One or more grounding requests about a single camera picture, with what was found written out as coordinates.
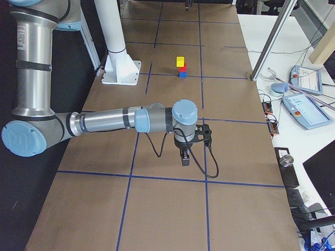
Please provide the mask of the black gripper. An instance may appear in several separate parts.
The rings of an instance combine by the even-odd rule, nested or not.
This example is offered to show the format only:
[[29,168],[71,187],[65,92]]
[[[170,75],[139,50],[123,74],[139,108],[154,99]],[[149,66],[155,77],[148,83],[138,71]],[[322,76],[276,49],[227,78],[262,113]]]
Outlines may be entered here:
[[174,143],[180,149],[182,166],[189,166],[189,151],[194,143],[204,142],[205,146],[211,148],[211,129],[208,124],[181,125],[174,127]]

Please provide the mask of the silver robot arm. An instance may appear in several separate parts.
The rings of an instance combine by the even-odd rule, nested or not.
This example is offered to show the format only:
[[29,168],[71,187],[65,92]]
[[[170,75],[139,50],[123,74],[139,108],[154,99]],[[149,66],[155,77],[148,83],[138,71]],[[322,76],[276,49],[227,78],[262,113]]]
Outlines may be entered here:
[[[8,1],[1,1],[1,126],[12,118],[16,103],[16,21]],[[51,108],[56,112],[80,111],[95,73],[80,32],[54,31],[52,47]],[[44,168],[59,163],[67,143],[35,157],[19,157],[1,145],[1,169]]]

